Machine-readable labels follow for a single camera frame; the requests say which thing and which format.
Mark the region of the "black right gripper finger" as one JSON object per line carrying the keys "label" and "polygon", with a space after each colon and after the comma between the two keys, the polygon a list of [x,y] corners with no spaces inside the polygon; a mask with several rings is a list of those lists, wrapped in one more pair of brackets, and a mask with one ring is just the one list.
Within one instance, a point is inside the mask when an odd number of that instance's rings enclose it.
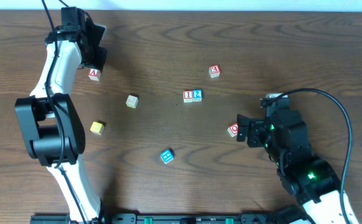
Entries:
{"label": "black right gripper finger", "polygon": [[238,142],[245,142],[249,132],[249,124],[250,119],[247,116],[237,114],[238,133],[236,140]]}
{"label": "black right gripper finger", "polygon": [[250,119],[247,134],[247,143],[249,147],[263,147],[263,134],[266,131],[266,125],[263,119]]}

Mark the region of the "red letter A block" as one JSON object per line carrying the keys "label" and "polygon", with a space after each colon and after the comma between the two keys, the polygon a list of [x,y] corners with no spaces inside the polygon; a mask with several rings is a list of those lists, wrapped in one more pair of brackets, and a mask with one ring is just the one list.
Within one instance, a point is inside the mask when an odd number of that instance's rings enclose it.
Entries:
{"label": "red letter A block", "polygon": [[89,73],[88,73],[88,77],[91,80],[99,81],[100,78],[101,78],[101,72],[98,69],[91,68]]}

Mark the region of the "red letter I block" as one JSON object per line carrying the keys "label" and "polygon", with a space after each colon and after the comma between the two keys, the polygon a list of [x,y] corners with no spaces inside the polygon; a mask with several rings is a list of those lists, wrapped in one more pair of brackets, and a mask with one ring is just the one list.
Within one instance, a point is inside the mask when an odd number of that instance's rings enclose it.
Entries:
{"label": "red letter I block", "polygon": [[183,102],[184,103],[193,102],[193,91],[192,90],[184,90],[183,91]]}

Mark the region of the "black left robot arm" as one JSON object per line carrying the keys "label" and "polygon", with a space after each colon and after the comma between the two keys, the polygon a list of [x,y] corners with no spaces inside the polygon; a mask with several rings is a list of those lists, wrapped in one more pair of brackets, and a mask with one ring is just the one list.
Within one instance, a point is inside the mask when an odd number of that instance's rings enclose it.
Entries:
{"label": "black left robot arm", "polygon": [[111,223],[93,189],[83,160],[85,130],[72,103],[80,67],[102,71],[107,51],[100,47],[106,27],[78,8],[64,6],[62,23],[45,38],[47,58],[40,80],[15,112],[28,155],[54,176],[69,207],[64,223]]}

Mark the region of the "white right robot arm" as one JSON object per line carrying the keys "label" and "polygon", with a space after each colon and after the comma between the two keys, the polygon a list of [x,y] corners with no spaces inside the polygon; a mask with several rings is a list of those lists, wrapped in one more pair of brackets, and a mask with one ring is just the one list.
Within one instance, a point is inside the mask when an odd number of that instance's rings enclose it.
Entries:
{"label": "white right robot arm", "polygon": [[357,223],[341,180],[331,165],[316,156],[308,129],[290,100],[272,96],[261,99],[264,118],[237,115],[236,140],[250,148],[262,147],[277,165],[283,188],[295,197],[314,223]]}

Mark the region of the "blue number 2 block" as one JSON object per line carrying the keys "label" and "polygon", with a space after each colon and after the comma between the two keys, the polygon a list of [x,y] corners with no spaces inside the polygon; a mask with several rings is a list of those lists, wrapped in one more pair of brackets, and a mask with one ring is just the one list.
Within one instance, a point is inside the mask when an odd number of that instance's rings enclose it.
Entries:
{"label": "blue number 2 block", "polygon": [[193,101],[202,101],[203,99],[203,92],[202,90],[193,90]]}

